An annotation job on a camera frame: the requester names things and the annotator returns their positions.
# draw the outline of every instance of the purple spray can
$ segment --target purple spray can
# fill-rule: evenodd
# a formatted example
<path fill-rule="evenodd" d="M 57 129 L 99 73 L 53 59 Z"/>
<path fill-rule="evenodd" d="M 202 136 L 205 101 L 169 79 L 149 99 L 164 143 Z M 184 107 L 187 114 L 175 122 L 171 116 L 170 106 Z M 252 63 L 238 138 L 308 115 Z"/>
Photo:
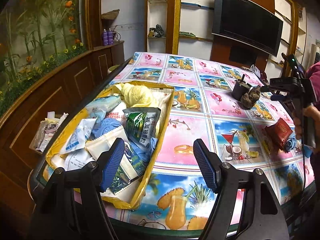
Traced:
<path fill-rule="evenodd" d="M 106 29 L 103 30 L 102 41 L 103 41 L 103 46 L 109 45 L 109 43 L 108 43 L 108 32 L 106 31 Z"/>
<path fill-rule="evenodd" d="M 108 30 L 108 44 L 113 44 L 113 31 L 111 29 Z"/>

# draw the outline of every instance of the metal screw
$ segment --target metal screw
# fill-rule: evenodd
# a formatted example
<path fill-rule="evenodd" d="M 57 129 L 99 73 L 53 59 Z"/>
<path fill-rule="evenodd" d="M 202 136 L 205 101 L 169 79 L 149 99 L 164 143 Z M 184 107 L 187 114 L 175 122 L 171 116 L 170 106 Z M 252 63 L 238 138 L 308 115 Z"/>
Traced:
<path fill-rule="evenodd" d="M 230 163 L 224 162 L 221 164 L 225 169 L 229 169 L 231 167 Z"/>
<path fill-rule="evenodd" d="M 256 169 L 256 173 L 259 174 L 259 175 L 262 175 L 263 174 L 263 170 L 262 169 Z"/>
<path fill-rule="evenodd" d="M 89 162 L 89 163 L 88 163 L 88 166 L 89 166 L 90 168 L 94 168 L 95 166 L 97 166 L 97 162 L 96 162 L 96 161 Z"/>
<path fill-rule="evenodd" d="M 54 173 L 55 173 L 55 174 L 60 174 L 60 173 L 62 173 L 62 172 L 63 172 L 63 168 L 62 168 L 62 167 L 56 168 L 56 169 L 54 170 Z"/>

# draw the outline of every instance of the brown furry toy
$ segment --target brown furry toy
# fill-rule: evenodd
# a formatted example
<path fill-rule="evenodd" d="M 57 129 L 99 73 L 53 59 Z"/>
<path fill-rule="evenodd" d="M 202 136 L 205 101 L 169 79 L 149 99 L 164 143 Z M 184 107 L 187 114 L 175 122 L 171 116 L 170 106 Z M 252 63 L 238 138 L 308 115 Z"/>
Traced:
<path fill-rule="evenodd" d="M 245 93 L 241 97 L 241 103 L 244 105 L 245 109 L 251 109 L 255 103 L 259 100 L 260 98 L 260 88 L 261 86 L 258 85 L 254 88 L 252 88 L 249 93 Z"/>

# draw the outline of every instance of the blue flower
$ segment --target blue flower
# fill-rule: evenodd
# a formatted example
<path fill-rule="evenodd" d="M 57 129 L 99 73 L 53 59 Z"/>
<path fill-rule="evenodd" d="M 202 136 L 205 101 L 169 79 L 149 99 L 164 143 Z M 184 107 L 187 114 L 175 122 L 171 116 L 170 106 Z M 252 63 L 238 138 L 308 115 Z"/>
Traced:
<path fill-rule="evenodd" d="M 293 132 L 292 134 L 290 134 L 289 138 L 287 139 L 287 142 L 284 145 L 284 151 L 290 152 L 291 150 L 295 149 L 296 145 L 297 139 L 295 133 Z"/>

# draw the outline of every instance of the pink shirt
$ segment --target pink shirt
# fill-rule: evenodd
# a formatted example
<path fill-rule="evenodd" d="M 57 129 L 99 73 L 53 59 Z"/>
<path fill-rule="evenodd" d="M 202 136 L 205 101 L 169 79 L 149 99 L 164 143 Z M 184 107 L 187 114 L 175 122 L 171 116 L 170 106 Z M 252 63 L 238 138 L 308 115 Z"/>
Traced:
<path fill-rule="evenodd" d="M 306 77 L 311 80 L 315 89 L 317 101 L 315 107 L 320 111 L 320 62 L 312 65 L 306 72 Z"/>

